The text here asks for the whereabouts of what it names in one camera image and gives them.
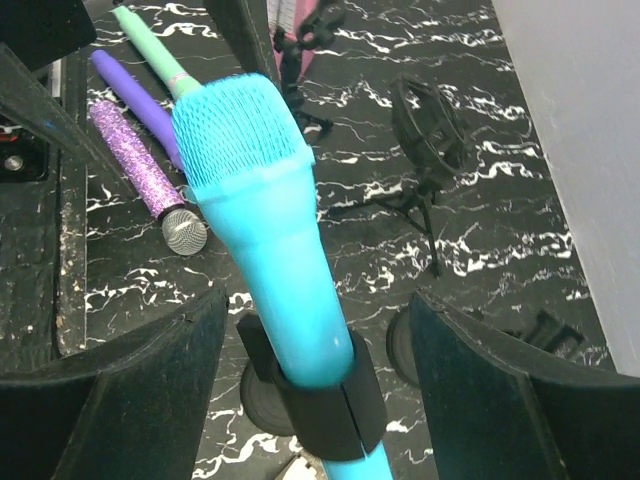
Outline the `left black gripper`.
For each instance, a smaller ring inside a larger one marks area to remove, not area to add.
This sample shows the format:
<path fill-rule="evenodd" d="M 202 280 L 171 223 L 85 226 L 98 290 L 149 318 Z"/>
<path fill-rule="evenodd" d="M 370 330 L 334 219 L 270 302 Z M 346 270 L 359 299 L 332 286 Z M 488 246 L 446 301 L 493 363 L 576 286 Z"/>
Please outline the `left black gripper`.
<path fill-rule="evenodd" d="M 125 196 L 125 181 L 112 155 L 89 137 L 30 72 L 96 38 L 82 1 L 1 0 L 1 115 L 84 160 L 105 185 Z"/>

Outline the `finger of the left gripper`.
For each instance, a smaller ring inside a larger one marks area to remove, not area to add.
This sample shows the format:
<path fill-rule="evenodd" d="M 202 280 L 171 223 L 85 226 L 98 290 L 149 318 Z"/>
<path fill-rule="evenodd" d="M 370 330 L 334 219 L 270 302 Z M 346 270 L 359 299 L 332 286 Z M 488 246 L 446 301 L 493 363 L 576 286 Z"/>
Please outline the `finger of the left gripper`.
<path fill-rule="evenodd" d="M 204 0 L 204 8 L 245 73 L 260 73 L 280 88 L 262 0 Z"/>

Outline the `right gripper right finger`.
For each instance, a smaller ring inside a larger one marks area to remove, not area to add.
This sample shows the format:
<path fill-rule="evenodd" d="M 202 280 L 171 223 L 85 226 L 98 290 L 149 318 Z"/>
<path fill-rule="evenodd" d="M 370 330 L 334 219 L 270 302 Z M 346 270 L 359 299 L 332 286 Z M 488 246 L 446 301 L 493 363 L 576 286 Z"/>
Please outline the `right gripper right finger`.
<path fill-rule="evenodd" d="M 638 478 L 638 378 L 561 359 L 425 292 L 409 317 L 440 478 Z"/>

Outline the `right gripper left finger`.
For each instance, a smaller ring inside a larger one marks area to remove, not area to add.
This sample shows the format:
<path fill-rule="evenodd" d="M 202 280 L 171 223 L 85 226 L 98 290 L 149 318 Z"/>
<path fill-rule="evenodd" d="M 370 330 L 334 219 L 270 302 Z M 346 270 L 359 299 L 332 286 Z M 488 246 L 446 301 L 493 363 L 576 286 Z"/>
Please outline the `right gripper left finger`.
<path fill-rule="evenodd" d="M 228 306 L 214 288 L 86 352 L 2 374 L 2 478 L 191 478 Z"/>

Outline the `black tripod mic stand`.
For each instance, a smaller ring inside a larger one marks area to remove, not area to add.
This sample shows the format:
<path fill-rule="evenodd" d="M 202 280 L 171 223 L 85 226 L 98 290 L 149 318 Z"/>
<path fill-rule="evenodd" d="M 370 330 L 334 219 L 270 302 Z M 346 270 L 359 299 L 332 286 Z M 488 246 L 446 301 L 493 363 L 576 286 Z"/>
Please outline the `black tripod mic stand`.
<path fill-rule="evenodd" d="M 344 2 L 268 1 L 267 15 L 284 100 L 302 131 L 317 125 L 320 133 L 325 134 L 333 122 L 303 110 L 305 96 L 299 85 L 316 51 L 329 48 L 344 24 Z"/>

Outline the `mint green microphone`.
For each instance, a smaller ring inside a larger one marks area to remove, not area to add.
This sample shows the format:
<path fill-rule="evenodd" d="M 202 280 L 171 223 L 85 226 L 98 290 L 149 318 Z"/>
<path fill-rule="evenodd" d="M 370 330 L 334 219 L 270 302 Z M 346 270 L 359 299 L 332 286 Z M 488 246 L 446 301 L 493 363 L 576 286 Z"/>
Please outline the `mint green microphone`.
<path fill-rule="evenodd" d="M 175 100 L 201 87 L 200 82 L 186 71 L 137 13 L 124 5 L 112 13 L 121 30 Z"/>

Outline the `cyan microphone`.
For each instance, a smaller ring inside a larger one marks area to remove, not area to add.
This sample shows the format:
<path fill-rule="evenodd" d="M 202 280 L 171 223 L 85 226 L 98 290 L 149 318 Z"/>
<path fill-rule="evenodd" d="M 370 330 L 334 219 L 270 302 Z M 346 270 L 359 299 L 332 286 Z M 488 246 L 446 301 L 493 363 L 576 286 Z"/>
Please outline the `cyan microphone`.
<path fill-rule="evenodd" d="M 352 330 L 317 225 L 314 154 L 278 89 L 231 76 L 182 96 L 172 121 L 196 204 L 240 269 L 282 373 L 302 388 L 341 384 Z M 359 460 L 320 460 L 331 479 L 392 475 L 383 437 Z"/>

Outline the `glitter purple microphone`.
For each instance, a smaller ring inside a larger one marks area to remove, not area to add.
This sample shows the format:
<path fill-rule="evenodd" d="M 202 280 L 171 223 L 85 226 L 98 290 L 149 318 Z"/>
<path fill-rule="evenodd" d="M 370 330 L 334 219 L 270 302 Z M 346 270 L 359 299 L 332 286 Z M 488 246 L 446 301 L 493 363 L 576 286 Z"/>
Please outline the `glitter purple microphone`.
<path fill-rule="evenodd" d="M 160 223 L 167 246 L 182 256 L 200 252 L 207 241 L 206 226 L 187 209 L 118 107 L 110 101 L 99 101 L 90 106 L 89 115 L 149 212 Z"/>

